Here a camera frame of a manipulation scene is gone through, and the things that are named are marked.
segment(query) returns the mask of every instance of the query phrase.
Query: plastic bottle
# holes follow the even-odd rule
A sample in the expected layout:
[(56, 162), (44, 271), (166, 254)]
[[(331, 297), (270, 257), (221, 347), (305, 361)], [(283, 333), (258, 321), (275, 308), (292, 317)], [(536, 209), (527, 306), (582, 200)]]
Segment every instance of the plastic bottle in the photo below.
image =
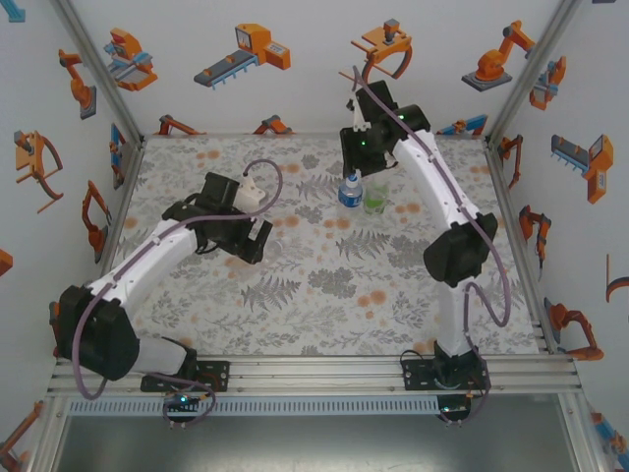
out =
[(363, 185), (361, 185), (361, 174), (350, 175), (338, 188), (338, 201), (347, 208), (355, 208), (363, 200)]

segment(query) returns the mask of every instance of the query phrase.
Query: orange robot sticker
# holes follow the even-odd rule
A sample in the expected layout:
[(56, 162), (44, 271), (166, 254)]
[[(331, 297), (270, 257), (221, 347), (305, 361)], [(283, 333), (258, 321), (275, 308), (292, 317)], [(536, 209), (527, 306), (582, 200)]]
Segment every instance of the orange robot sticker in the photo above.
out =
[(138, 91), (157, 80), (153, 72), (152, 56), (144, 51), (140, 42), (123, 29), (114, 28), (111, 41), (104, 49), (111, 56), (109, 74), (121, 89)]
[[(366, 83), (369, 83), (372, 69), (378, 69), (380, 72), (393, 79), (402, 77), (402, 74), (404, 74), (409, 67), (411, 58), (413, 57), (413, 46), (411, 44), (413, 38), (400, 29), (400, 23), (397, 20), (391, 19), (384, 22), (384, 25), (366, 32), (361, 38), (371, 46), (365, 47), (360, 42), (354, 40), (352, 40), (352, 45), (361, 49), (367, 56), (365, 58), (365, 67), (361, 73)], [(402, 62), (400, 62), (395, 71), (389, 72), (378, 65), (387, 57), (397, 53), (403, 54), (403, 57)], [(344, 72), (339, 72), (339, 74), (354, 82), (352, 74), (346, 74)]]
[[(63, 169), (61, 158), (57, 153), (57, 149), (50, 143), (48, 138), (41, 136), (37, 131), (26, 135), (22, 133), (22, 131), (16, 131), (14, 134), (14, 143), (16, 144), (16, 170), (22, 170), (25, 167), (29, 169), (29, 172), (18, 178), (16, 182), (20, 184), (29, 177), (32, 177), (51, 199), (50, 202), (37, 211), (37, 213), (41, 213), (63, 197), (63, 194), (58, 194), (52, 190), (47, 181), (48, 178)], [(45, 148), (52, 154), (56, 165), (56, 168), (48, 173), (46, 173), (43, 168), (43, 151)]]
[(479, 68), (475, 72), (466, 74), (461, 80), (478, 91), (486, 91), (511, 82), (513, 79), (504, 71), (504, 65), (509, 59), (514, 45), (524, 49), (526, 57), (533, 51), (535, 42), (522, 32), (522, 22), (516, 21), (502, 30), (504, 39), (499, 49), (486, 52), (479, 59)]
[(247, 72), (250, 66), (268, 63), (282, 71), (291, 67), (291, 51), (271, 39), (271, 31), (256, 23), (243, 23), (236, 26), (238, 49), (224, 59), (203, 69), (195, 75), (195, 82), (216, 89), (219, 84), (236, 73)]
[(0, 276), (13, 267), (13, 256), (0, 249)]

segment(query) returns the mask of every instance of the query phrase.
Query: orange dot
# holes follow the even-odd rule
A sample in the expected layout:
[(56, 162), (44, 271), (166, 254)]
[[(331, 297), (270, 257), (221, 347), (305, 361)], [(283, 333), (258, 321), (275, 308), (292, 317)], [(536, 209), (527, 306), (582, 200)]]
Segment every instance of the orange dot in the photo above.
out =
[(413, 350), (419, 352), (420, 354), (424, 354), (426, 352), (426, 345), (422, 342), (416, 342), (413, 344)]
[(132, 216), (129, 216), (127, 219), (125, 219), (124, 226), (127, 229), (135, 228), (136, 226), (138, 226), (138, 219)]
[(372, 301), (377, 305), (382, 305), (386, 301), (386, 293), (383, 290), (374, 290), (372, 292)]
[(193, 341), (189, 337), (180, 337), (179, 342), (188, 347), (193, 347)]
[(291, 214), (290, 216), (288, 216), (286, 218), (286, 226), (288, 226), (289, 228), (294, 228), (298, 224), (299, 224), (299, 217), (298, 216), (295, 216), (294, 214)]
[(369, 295), (361, 295), (360, 297), (358, 297), (358, 306), (361, 308), (368, 306), (371, 302), (372, 300), (370, 299)]
[(428, 354), (432, 354), (434, 352), (434, 344), (436, 343), (436, 339), (431, 337), (428, 341), (426, 341), (426, 351)]
[(339, 218), (336, 221), (336, 226), (338, 226), (338, 229), (348, 229), (351, 225), (352, 223), (350, 223), (350, 220), (347, 218)]

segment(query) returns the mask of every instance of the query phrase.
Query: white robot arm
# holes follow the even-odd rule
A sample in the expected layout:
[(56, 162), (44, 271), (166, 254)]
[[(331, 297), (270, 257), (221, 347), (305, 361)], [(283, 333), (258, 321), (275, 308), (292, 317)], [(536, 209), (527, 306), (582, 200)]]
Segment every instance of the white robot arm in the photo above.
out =
[[(138, 338), (131, 320), (155, 285), (187, 256), (220, 248), (249, 264), (259, 262), (272, 228), (263, 221), (256, 239), (249, 238), (257, 223), (249, 215), (256, 213), (260, 192), (250, 178), (239, 185), (208, 173), (202, 191), (168, 208), (155, 230), (120, 265), (88, 286), (69, 287), (53, 304), (58, 353), (73, 359), (78, 342), (81, 365), (110, 381), (131, 371), (190, 379), (196, 351), (172, 339)], [(209, 243), (214, 246), (208, 249)]]
[[(428, 156), (426, 151), (410, 137), (397, 142), (393, 148), (393, 156), (413, 176), (422, 200), (429, 208), (440, 233), (449, 231), (453, 224), (460, 226), (466, 224), (467, 218), (460, 211), (443, 177), (431, 162), (433, 159), (439, 161), (450, 181), (455, 183), (454, 187), (469, 214), (478, 214), (479, 209), (470, 202), (445, 164), (434, 141), (434, 135), (424, 130), (418, 131), (416, 134), (430, 147), (432, 156)], [(474, 277), (461, 280), (456, 287), (451, 287), (445, 282), (438, 284), (441, 317), (437, 342), (445, 354), (450, 357), (465, 354), (470, 350), (463, 332), (462, 316), (465, 286), (470, 279), (474, 279)]]

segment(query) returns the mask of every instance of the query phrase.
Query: floral tablecloth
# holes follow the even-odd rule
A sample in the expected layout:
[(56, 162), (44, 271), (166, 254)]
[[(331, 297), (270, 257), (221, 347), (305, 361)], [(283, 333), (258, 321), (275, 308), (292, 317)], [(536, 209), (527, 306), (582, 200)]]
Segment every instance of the floral tablecloth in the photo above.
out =
[[(472, 336), (484, 353), (537, 353), (521, 282), (502, 224), (480, 141), (439, 139), (463, 190), (500, 227), (495, 245), (512, 289), (507, 328), (493, 324), (477, 299)], [(190, 256), (165, 277), (135, 314), (139, 334), (180, 339), (203, 354), (381, 355), (430, 352), (438, 331), (436, 284), (423, 250), (438, 235), (404, 169), (389, 170), (389, 205), (367, 215), (337, 203), (342, 154), (338, 137), (193, 137), (149, 139), (115, 265), (152, 231), (161, 213), (200, 191), (209, 170), (238, 179), (247, 162), (281, 165), (285, 186), (265, 216), (281, 256), (249, 266), (217, 251)], [(275, 192), (270, 166), (252, 171)], [(503, 302), (494, 261), (480, 277), (492, 304)]]

